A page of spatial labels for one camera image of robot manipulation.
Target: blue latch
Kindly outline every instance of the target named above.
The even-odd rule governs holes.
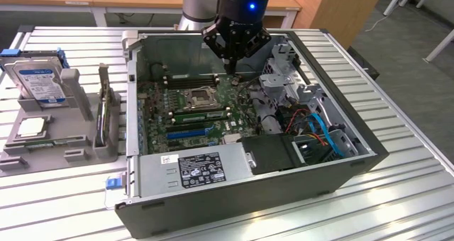
[[[117,176],[115,178],[108,178],[105,182],[105,189],[120,189],[123,188],[123,183],[121,183],[121,176]]]
[[[4,49],[0,53],[0,56],[18,56],[20,55],[20,49]]]

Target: warning label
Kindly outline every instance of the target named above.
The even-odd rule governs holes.
[[[180,157],[177,159],[177,165],[184,188],[225,181],[224,169],[217,152]]]
[[[44,103],[64,101],[64,93],[50,69],[20,70],[18,73],[36,100]]]

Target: slotted aluminum surface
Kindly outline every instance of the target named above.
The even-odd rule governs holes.
[[[318,30],[296,30],[296,34],[390,156],[332,194],[147,240],[444,240],[454,237],[451,164],[331,36]],[[123,96],[119,139],[124,153],[127,70],[120,28],[36,27],[25,34],[26,38],[28,41],[17,44],[24,50],[57,47],[65,50],[69,65],[81,72],[88,93],[99,90],[97,63],[109,64],[112,87]],[[301,69],[316,82],[308,69],[304,66]],[[0,85],[1,146],[18,109],[17,95],[5,77]],[[121,156],[111,164],[0,178],[0,240],[133,240],[115,212],[104,208],[104,180],[124,169]]]

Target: gray carpet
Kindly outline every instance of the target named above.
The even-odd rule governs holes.
[[[383,15],[390,0],[380,0],[366,22],[368,29]],[[145,26],[151,15],[107,14],[109,26]],[[9,46],[20,24],[95,26],[89,13],[0,12],[0,48]],[[156,14],[151,25],[169,27],[179,15]],[[352,47],[379,71],[378,84],[416,123],[444,155],[454,161],[454,44],[427,64],[427,56],[451,28],[443,27],[414,6],[399,7],[371,32],[362,32]]]

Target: green motherboard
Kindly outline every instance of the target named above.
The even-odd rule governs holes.
[[[251,101],[237,100],[244,85],[227,76],[216,78],[215,86],[196,88],[171,89],[164,81],[137,83],[140,153],[219,145],[231,134],[256,135],[259,127],[248,121],[256,120]]]

